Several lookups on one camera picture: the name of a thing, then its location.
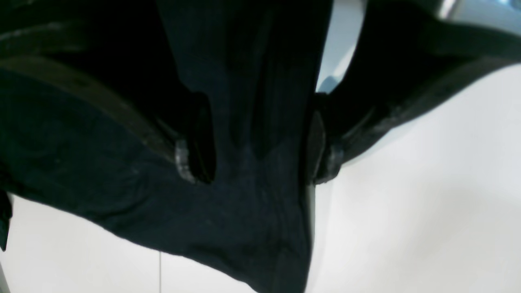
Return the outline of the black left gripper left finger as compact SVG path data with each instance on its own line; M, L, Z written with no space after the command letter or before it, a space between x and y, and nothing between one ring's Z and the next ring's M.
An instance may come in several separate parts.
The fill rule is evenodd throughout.
M210 104L194 94L184 105L160 115L140 108L95 78L43 56L11 56L1 68L22 74L79 98L134 134L148 149L175 165L192 184L214 180L214 143Z

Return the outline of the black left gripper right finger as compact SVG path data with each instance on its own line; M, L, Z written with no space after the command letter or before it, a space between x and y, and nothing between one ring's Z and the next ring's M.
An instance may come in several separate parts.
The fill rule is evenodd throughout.
M392 129L520 63L519 0L368 0L341 81L314 97L304 179L319 185Z

